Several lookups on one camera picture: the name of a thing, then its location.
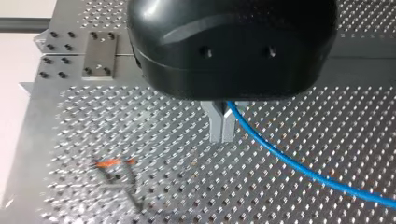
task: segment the perforated metal table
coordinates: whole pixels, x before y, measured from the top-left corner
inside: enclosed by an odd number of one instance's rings
[[[316,86],[250,102],[244,116],[305,166],[396,199],[396,6],[338,2],[339,34]],[[162,95],[141,77],[125,7],[58,0],[0,223],[396,223],[396,211],[304,177],[238,125],[232,143],[210,143],[199,102]],[[92,31],[118,35],[112,80],[81,78]],[[94,173],[92,160],[113,158],[136,160],[142,209]],[[128,180],[121,165],[106,172]]]

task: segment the wire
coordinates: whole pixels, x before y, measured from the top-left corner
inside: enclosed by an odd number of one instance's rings
[[[299,162],[294,161],[287,155],[283,154],[282,151],[278,150],[276,147],[272,146],[270,143],[268,143],[266,140],[264,140],[252,127],[250,127],[250,125],[246,122],[244,117],[239,113],[234,102],[228,101],[227,105],[228,105],[228,107],[231,108],[235,117],[238,119],[239,123],[241,124],[242,128],[244,128],[248,134],[250,134],[263,147],[267,148],[272,154],[274,154],[275,156],[280,158],[283,162],[285,162],[287,165],[289,165],[293,169],[295,169],[295,170],[303,173],[304,175],[309,176],[309,177],[313,178],[314,180],[317,180],[318,182],[320,182],[328,187],[331,187],[333,189],[343,191],[345,193],[348,193],[352,196],[356,196],[358,198],[364,199],[366,201],[380,203],[380,204],[383,204],[383,205],[386,205],[386,206],[396,209],[396,201],[394,201],[392,199],[383,198],[383,197],[379,196],[378,194],[370,193],[365,190],[355,189],[350,186],[341,184],[341,183],[331,180],[330,178],[327,178],[323,175],[317,174],[314,171],[304,167]]]

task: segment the metal bracket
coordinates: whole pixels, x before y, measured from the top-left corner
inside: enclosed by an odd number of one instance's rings
[[[46,44],[47,35],[48,35],[48,30],[33,37],[33,41],[35,42],[35,45],[38,47],[38,49],[40,49],[41,52],[43,52],[44,45]]]
[[[112,32],[90,32],[87,41],[83,80],[112,80],[119,35]]]
[[[237,102],[238,106],[246,107],[248,102]],[[209,116],[210,141],[228,143],[233,141],[236,118],[225,102],[202,101],[202,109]]]

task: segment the metal plate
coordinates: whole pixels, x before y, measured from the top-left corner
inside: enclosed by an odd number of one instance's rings
[[[111,80],[114,75],[118,35],[112,32],[90,32],[82,78]]]
[[[84,54],[89,32],[113,32],[119,34],[118,55],[132,55],[132,48],[126,32],[126,0],[59,0],[57,1],[43,53]]]
[[[84,58],[68,57],[65,64],[62,57],[49,56],[51,63],[39,67],[48,76],[35,83],[2,223],[396,222],[393,210],[294,172],[239,126],[234,142],[210,143],[199,103],[148,88],[130,57],[117,57],[117,74],[108,82],[82,81]],[[396,92],[389,85],[395,66],[393,60],[329,60],[317,87],[286,101],[250,103],[244,116],[315,171],[396,198]],[[330,80],[345,73],[345,86],[334,87]],[[120,189],[101,188],[90,167],[92,158],[119,157],[137,160],[141,213]],[[123,179],[120,167],[107,171]]]

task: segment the aluminum breadboard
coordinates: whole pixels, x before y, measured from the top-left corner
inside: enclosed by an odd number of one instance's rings
[[[396,199],[396,90],[313,88],[244,116],[289,156],[340,182]],[[61,223],[395,223],[396,212],[290,169],[237,126],[211,144],[198,102],[151,88],[74,86],[62,93],[42,221]],[[138,212],[102,189],[90,160],[136,159]],[[108,169],[122,182],[119,166]]]

